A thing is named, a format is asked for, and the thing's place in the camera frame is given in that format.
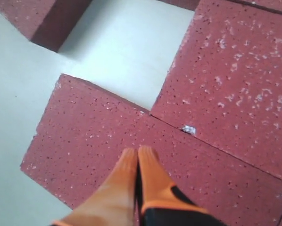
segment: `light green floor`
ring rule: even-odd
[[[192,17],[155,0],[94,0],[55,54],[0,15],[0,226],[46,226],[70,211],[19,169],[59,75],[150,109]]]

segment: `pale floor surface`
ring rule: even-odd
[[[19,168],[59,75],[150,109],[192,17],[155,0],[94,0],[56,54],[0,15],[0,226],[45,226],[70,211]]]

